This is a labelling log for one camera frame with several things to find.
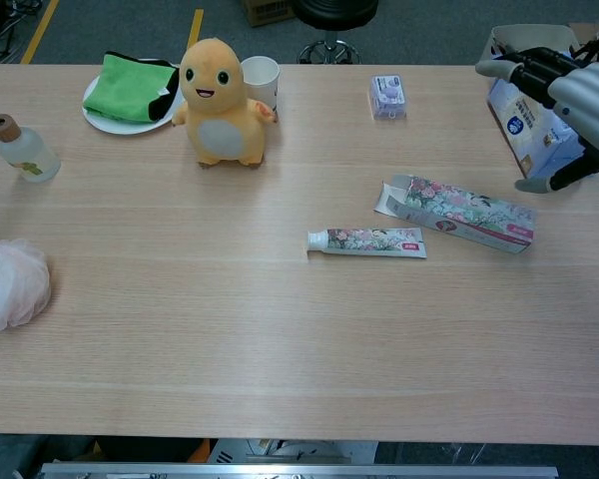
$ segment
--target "orange stuffed animal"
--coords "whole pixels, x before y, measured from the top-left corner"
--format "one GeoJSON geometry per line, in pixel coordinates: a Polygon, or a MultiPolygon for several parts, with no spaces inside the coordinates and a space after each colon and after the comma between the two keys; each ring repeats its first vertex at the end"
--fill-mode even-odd
{"type": "Polygon", "coordinates": [[[180,65],[180,88],[186,102],[173,117],[186,125],[202,167],[237,160],[258,167],[264,158],[263,123],[276,113],[247,98],[242,66],[233,49],[217,38],[191,47],[180,65]]]}

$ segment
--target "white cup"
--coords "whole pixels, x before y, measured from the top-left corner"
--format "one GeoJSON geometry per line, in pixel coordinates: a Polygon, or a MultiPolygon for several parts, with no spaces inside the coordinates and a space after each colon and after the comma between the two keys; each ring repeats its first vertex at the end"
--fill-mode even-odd
{"type": "Polygon", "coordinates": [[[242,70],[249,98],[266,103],[276,112],[280,77],[278,62],[269,57],[251,57],[242,62],[242,70]]]}

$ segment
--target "green cloth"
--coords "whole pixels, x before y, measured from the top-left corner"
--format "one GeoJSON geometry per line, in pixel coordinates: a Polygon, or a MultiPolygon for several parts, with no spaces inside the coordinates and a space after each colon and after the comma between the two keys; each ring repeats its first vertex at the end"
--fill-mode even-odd
{"type": "Polygon", "coordinates": [[[83,105],[114,120],[153,123],[167,114],[177,90],[178,69],[168,62],[107,52],[98,84],[83,105]]]}

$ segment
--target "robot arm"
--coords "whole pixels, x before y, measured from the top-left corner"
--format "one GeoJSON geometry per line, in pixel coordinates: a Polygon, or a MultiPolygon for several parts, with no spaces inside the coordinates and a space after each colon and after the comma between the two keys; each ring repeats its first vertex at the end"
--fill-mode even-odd
{"type": "Polygon", "coordinates": [[[516,182],[518,190],[548,193],[599,172],[599,63],[582,67],[578,61],[548,48],[513,52],[480,62],[477,73],[501,78],[552,109],[579,135],[582,157],[549,179],[516,182]]]}

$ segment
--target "stool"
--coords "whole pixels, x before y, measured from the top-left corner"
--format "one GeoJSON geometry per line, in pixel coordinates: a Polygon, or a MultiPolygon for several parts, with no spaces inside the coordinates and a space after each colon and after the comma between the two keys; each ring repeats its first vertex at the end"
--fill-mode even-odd
{"type": "Polygon", "coordinates": [[[378,3],[379,0],[291,0],[300,20],[325,31],[323,40],[304,47],[298,63],[361,63],[357,50],[337,40],[337,33],[364,26],[375,16],[378,3]]]}

